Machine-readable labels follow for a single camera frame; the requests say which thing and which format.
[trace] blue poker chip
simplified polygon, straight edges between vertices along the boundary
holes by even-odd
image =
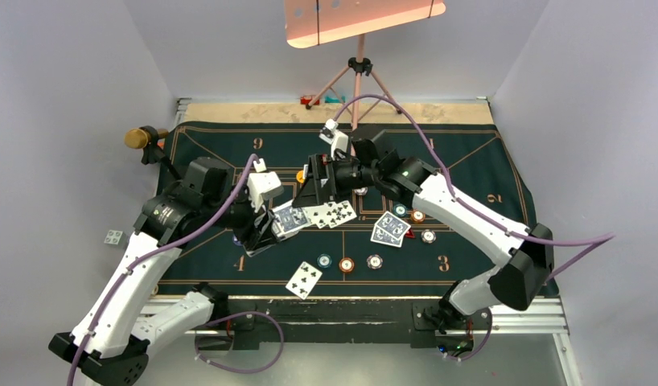
[[[396,203],[395,205],[393,205],[393,213],[395,213],[395,216],[398,217],[406,217],[407,207],[401,203]]]
[[[317,265],[320,268],[329,268],[331,266],[331,256],[323,253],[317,258]]]

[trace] gray wall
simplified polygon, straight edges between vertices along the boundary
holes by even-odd
[[[319,91],[356,54],[356,38],[286,43],[282,0],[125,0],[170,90],[229,101]],[[547,0],[447,0],[430,20],[367,36],[366,55],[402,100],[495,93]],[[376,91],[369,79],[364,91]],[[352,95],[352,76],[339,89]]]
[[[555,237],[619,234],[559,277],[585,384],[658,384],[658,0],[551,1],[492,106]]]
[[[63,384],[47,351],[80,321],[156,170],[123,146],[174,101],[120,0],[0,2],[0,385]]]

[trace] tripod stand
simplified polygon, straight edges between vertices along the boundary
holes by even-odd
[[[393,96],[388,91],[386,86],[384,86],[384,82],[381,81],[381,78],[376,74],[376,71],[374,71],[372,69],[372,66],[373,66],[372,61],[369,60],[368,58],[364,57],[364,37],[365,36],[366,36],[366,34],[358,35],[357,56],[353,57],[353,58],[350,58],[348,60],[348,65],[345,68],[343,68],[343,70],[341,70],[338,74],[336,74],[336,76],[334,76],[334,79],[332,79],[326,86],[324,86],[324,88],[322,88],[322,91],[320,91],[319,94],[317,94],[314,98],[312,98],[312,101],[310,101],[310,103],[308,103],[306,105],[306,109],[308,109],[308,110],[312,109],[312,105],[314,105],[316,101],[319,101],[319,98],[321,98],[322,95],[324,95],[324,93],[327,92],[327,90],[330,89],[334,94],[336,94],[336,91],[334,91],[332,86],[337,81],[339,81],[339,79],[341,79],[341,77],[343,75],[345,75],[345,73],[348,72],[348,70],[351,69],[351,68],[353,70],[355,70],[355,88],[354,88],[354,91],[353,91],[353,96],[354,97],[357,97],[358,95],[360,95],[360,85],[362,83],[362,74],[364,74],[365,76],[369,76],[371,74],[372,78],[374,78],[374,80],[376,81],[376,84],[378,84],[379,87],[381,88],[381,90],[384,92],[385,97],[388,97],[391,101],[395,101],[395,99],[393,99]],[[352,127],[353,130],[357,128],[357,122],[360,121],[360,119],[362,119],[365,115],[367,115],[367,113],[372,111],[372,109],[374,109],[374,107],[376,107],[376,105],[379,102],[380,102],[380,100],[375,102],[361,116],[358,115],[358,112],[360,110],[360,101],[356,101],[353,104],[352,111],[350,109],[348,109],[348,112],[351,114],[351,117],[352,117],[351,127]],[[400,111],[398,109],[396,109],[396,112],[398,114],[402,114],[402,111]]]

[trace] green felt table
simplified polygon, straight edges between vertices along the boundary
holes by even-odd
[[[276,171],[284,193],[273,199],[275,207],[292,199],[300,188],[296,173],[310,154],[328,151],[318,138],[319,124],[219,124],[185,122],[175,128],[164,149],[176,166],[186,166],[198,157],[219,158],[232,167],[232,181],[242,172],[254,152]],[[379,125],[402,157],[417,156],[434,165],[422,140],[411,125]],[[348,132],[349,126],[341,126]],[[449,167],[458,189],[492,210],[528,225],[536,223],[533,199],[523,184],[494,125],[422,125],[435,150]],[[166,170],[159,176],[159,190],[169,182]],[[351,198],[357,219],[337,228],[306,228],[297,236],[256,255],[247,257],[232,242],[228,229],[213,228],[189,243],[158,284],[159,295],[182,295],[194,284],[207,281],[230,295],[290,296],[285,284],[302,261],[317,266],[317,257],[328,253],[333,264],[311,296],[404,297],[445,293],[457,280],[471,278],[492,267],[490,260],[469,241],[445,224],[427,218],[413,224],[415,239],[405,239],[402,248],[372,243],[372,226],[393,202],[369,188],[365,197]],[[421,232],[436,233],[433,244],[421,241]],[[367,257],[384,259],[381,269],[367,266]],[[350,257],[355,269],[342,273],[338,262]],[[541,294],[557,295],[551,282]]]

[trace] playing card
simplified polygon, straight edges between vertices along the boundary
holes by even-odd
[[[332,202],[316,207],[305,207],[303,210],[310,222],[320,229],[327,225],[329,228],[335,228],[357,218],[355,210],[347,200],[340,203]]]
[[[291,207],[291,201],[289,200],[272,210],[274,222],[282,233],[295,232],[312,225],[302,208]]]
[[[386,233],[396,239],[402,239],[411,228],[411,225],[407,224],[404,220],[395,216],[390,211],[385,212],[381,218],[379,218],[376,222],[376,226],[383,229]]]
[[[306,217],[314,225],[317,225],[317,228],[324,228],[329,224],[329,218],[325,216],[327,212],[326,204],[318,205],[316,207],[305,207],[303,211],[306,214]]]
[[[302,300],[306,300],[310,291],[312,291],[319,278],[322,276],[322,271],[316,269],[305,261],[296,269],[296,273],[286,283],[286,289],[291,291],[294,295]]]
[[[328,209],[331,213],[329,228],[336,228],[341,224],[345,224],[348,221],[357,218],[357,214],[347,200],[340,203],[334,203]]]
[[[374,229],[372,230],[372,238],[370,239],[371,242],[390,245],[392,247],[397,247],[397,248],[400,248],[402,246],[402,240],[403,237],[397,239],[391,236],[390,234],[388,234],[384,229],[381,229],[376,225],[374,225]]]

